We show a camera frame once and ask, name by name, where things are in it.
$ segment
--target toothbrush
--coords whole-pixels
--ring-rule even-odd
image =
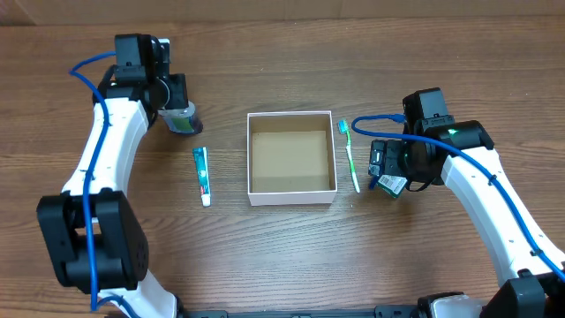
[[[351,156],[351,136],[350,136],[350,128],[347,126],[347,121],[345,119],[340,120],[337,123],[337,127],[339,128],[339,133],[347,134],[347,146],[345,146],[345,150],[347,152],[347,158],[350,160],[350,169],[351,169],[351,179],[353,180],[353,185],[355,186],[355,191],[360,193],[359,190],[359,183],[357,181],[357,173],[355,173],[355,164],[353,163],[353,157]]]

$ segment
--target open cardboard box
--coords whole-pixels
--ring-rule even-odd
[[[331,203],[337,193],[331,111],[247,114],[252,206]]]

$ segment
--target blue cable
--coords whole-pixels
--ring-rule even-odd
[[[461,151],[461,150],[459,150],[455,147],[452,147],[452,146],[450,146],[446,143],[438,141],[438,140],[434,140],[434,139],[422,137],[422,136],[403,134],[403,133],[370,132],[370,131],[362,130],[362,129],[359,129],[359,128],[356,127],[357,122],[359,122],[361,120],[374,120],[374,119],[391,119],[391,120],[396,121],[397,123],[403,123],[404,120],[405,120],[405,117],[402,114],[357,117],[351,123],[351,129],[356,133],[360,133],[360,134],[364,134],[364,135],[372,136],[372,137],[400,139],[400,140],[409,140],[409,141],[429,143],[431,145],[435,145],[437,147],[443,148],[453,155],[458,155],[458,156],[462,157],[467,162],[472,164],[475,168],[477,168],[479,171],[481,171],[485,175],[485,177],[490,180],[491,184],[496,188],[496,190],[498,190],[498,192],[501,194],[502,199],[506,202],[506,204],[510,208],[510,212],[512,213],[512,215],[516,219],[516,223],[518,224],[520,231],[522,231],[522,234],[526,238],[526,241],[528,242],[528,244],[530,244],[530,247],[533,250],[533,252],[547,265],[548,268],[550,268],[555,273],[555,275],[557,275],[559,277],[559,279],[563,283],[565,283],[565,273],[563,273],[559,269],[558,266],[553,264],[551,262],[551,260],[549,260],[547,255],[544,253],[544,251],[539,248],[538,244],[533,239],[533,236],[531,235],[530,231],[528,230],[528,227],[526,226],[525,221],[523,220],[522,216],[520,215],[520,212],[518,211],[516,204],[510,198],[510,195],[506,192],[506,190],[504,189],[502,184],[496,178],[493,177],[493,174],[490,173],[482,164],[477,162],[470,155],[465,154],[463,151]]]
[[[106,138],[106,134],[108,133],[109,128],[109,113],[108,113],[108,105],[104,101],[104,97],[98,91],[98,88],[86,77],[82,74],[78,73],[77,70],[82,67],[83,65],[90,64],[92,62],[104,59],[106,57],[113,57],[116,52],[106,52],[101,53],[97,56],[90,57],[87,60],[84,60],[78,64],[76,64],[70,71],[69,74],[72,76],[77,77],[83,83],[85,83],[88,88],[93,92],[94,96],[100,102],[102,106],[102,113],[104,115],[104,122],[102,124],[102,130],[100,132],[100,137],[98,137],[98,141],[96,141],[96,146],[94,147],[94,152],[92,153],[92,159],[90,159],[90,164],[88,164],[87,172],[85,173],[85,183],[82,188],[82,209],[84,212],[85,218],[85,232],[87,234],[87,251],[88,251],[88,265],[90,268],[90,310],[96,311],[98,308],[109,301],[116,301],[117,304],[125,309],[128,315],[131,318],[140,318],[138,315],[135,314],[133,308],[130,304],[125,301],[122,297],[119,296],[108,296],[104,299],[101,299],[99,302],[98,300],[98,268],[96,267],[96,253],[94,248],[94,234],[92,229],[92,214],[90,212],[90,182],[92,181],[94,175],[94,167],[96,166],[96,162],[98,161],[98,157],[100,156],[100,151],[102,150],[102,145],[104,144],[104,139]]]

